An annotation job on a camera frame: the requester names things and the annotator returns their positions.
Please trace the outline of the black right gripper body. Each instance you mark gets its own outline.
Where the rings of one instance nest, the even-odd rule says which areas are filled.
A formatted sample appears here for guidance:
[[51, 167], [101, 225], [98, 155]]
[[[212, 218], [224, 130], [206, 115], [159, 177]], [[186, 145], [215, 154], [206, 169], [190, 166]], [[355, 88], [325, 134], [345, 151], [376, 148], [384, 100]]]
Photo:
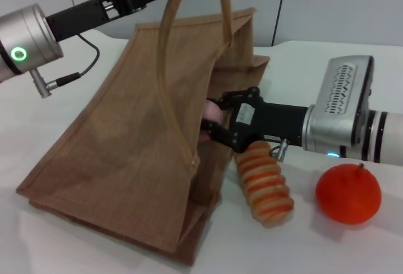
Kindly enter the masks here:
[[286, 139], [302, 146], [302, 130], [307, 108], [267, 103], [262, 98], [237, 105], [231, 115], [230, 143], [235, 152], [244, 152], [253, 142]]

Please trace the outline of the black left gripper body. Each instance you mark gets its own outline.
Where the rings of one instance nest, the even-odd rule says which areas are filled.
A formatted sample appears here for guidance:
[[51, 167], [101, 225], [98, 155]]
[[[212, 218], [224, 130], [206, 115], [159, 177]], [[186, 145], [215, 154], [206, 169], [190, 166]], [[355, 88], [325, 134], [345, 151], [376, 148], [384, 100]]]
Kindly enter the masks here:
[[46, 18], [57, 41], [142, 10], [147, 0], [89, 0]]

